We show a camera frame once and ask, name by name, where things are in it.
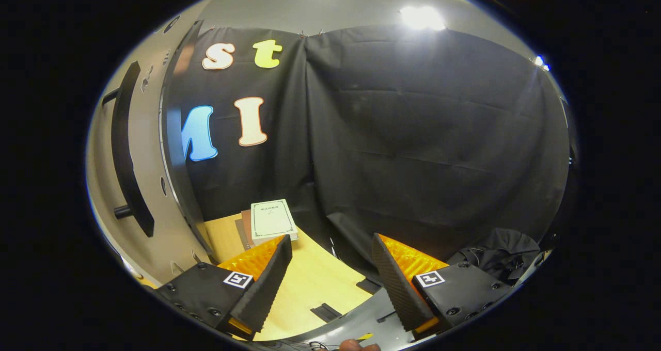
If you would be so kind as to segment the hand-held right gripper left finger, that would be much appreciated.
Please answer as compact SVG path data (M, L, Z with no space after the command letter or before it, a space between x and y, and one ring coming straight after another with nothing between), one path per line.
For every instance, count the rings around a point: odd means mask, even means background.
M292 259L277 236L220 265L198 262L155 289L174 310L222 333L252 341L269 315Z

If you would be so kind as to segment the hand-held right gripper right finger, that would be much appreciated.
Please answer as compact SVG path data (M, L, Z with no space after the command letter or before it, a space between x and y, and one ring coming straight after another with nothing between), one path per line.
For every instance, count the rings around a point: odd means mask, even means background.
M444 263L378 233L371 259L401 325L416 341L477 318L512 291L470 262Z

